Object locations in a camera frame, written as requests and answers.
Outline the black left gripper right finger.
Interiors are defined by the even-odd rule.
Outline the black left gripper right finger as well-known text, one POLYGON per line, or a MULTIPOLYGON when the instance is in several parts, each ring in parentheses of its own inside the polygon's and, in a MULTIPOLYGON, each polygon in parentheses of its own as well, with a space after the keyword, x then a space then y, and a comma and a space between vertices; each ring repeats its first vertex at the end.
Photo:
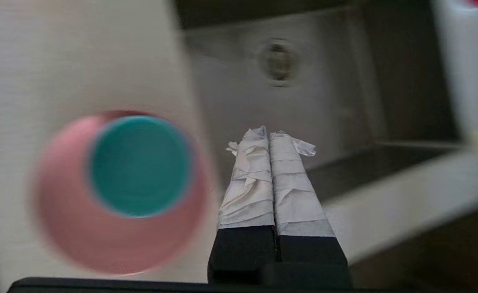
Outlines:
POLYGON ((269 141, 280 261, 348 265, 302 162, 315 156, 315 145, 283 131, 269 141))

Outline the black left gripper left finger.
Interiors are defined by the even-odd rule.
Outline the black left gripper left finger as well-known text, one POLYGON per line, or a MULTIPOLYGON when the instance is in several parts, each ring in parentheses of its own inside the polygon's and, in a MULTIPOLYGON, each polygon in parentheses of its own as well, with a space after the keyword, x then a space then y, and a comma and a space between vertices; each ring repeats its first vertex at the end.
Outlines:
POLYGON ((218 230, 207 265, 210 284, 257 284, 278 258, 272 169, 265 126, 248 129, 228 150, 236 160, 218 210, 218 230))

